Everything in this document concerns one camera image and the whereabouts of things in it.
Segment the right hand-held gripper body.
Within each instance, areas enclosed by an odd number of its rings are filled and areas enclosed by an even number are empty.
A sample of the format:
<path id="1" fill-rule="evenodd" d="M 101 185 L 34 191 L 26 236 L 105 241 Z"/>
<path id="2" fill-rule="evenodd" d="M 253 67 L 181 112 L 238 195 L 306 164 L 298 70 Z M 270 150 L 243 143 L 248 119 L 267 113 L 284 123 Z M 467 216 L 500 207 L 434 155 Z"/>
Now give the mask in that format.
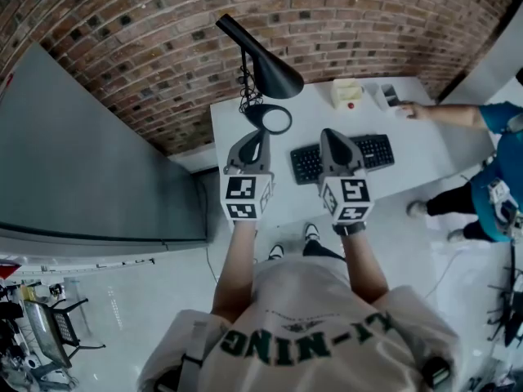
<path id="1" fill-rule="evenodd" d="M 374 206 L 366 177 L 362 168 L 320 176 L 320 198 L 334 224 L 366 221 Z"/>

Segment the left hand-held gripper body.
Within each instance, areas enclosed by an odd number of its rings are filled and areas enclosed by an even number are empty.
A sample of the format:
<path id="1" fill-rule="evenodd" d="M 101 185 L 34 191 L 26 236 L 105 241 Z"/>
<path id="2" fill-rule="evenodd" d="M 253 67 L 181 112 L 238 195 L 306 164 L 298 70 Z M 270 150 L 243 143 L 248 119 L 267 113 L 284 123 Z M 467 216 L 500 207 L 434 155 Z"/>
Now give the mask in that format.
<path id="1" fill-rule="evenodd" d="M 274 193 L 274 174 L 267 163 L 224 167 L 222 208 L 228 221 L 259 221 Z"/>

